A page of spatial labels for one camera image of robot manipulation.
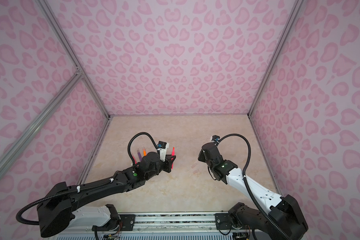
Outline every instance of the metal bracket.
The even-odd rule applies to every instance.
[[[233,221],[229,214],[215,214],[215,223],[217,230],[233,229]]]
[[[134,214],[120,214],[120,220],[123,223],[121,231],[132,231],[135,225],[136,215]]]

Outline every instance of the pink heart pattern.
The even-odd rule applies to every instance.
[[[50,5],[111,114],[211,114],[248,112],[293,2]]]
[[[78,116],[84,117],[84,124],[79,124]],[[2,239],[42,239],[38,227],[18,223],[15,214],[43,197],[55,184],[77,183],[104,123],[105,117],[88,89],[78,83],[0,181]],[[24,216],[36,220],[36,209]]]
[[[253,120],[307,239],[360,239],[360,1],[307,2]]]
[[[32,1],[0,2],[0,157],[74,71]]]

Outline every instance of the red marker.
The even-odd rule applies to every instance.
[[[172,156],[174,156],[175,155],[175,147],[173,147],[173,149],[172,149],[172,154],[171,154]]]

